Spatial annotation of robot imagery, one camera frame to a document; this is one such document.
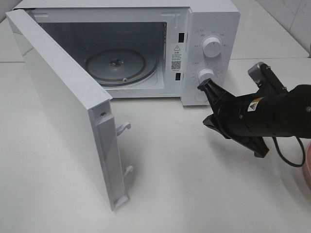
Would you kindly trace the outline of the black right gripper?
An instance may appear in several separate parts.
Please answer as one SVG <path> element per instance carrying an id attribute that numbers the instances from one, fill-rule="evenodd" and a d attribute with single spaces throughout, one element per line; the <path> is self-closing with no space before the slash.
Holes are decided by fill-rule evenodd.
<path id="1" fill-rule="evenodd" d="M 289 136 L 283 112 L 286 94 L 235 97 L 212 79 L 204 80 L 197 89 L 205 93 L 213 110 L 203 124 L 250 149 L 255 157 L 265 157 L 269 151 L 262 137 Z"/>

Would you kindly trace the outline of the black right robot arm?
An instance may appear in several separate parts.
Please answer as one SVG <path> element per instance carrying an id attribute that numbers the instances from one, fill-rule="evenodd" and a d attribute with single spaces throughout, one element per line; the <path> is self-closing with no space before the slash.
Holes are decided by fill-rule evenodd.
<path id="1" fill-rule="evenodd" d="M 301 84 L 291 91 L 272 91 L 263 84 L 256 93 L 234 96 L 212 79 L 203 81 L 203 91 L 213 113 L 203 124 L 265 157 L 269 149 L 264 137 L 310 138 L 311 86 Z"/>

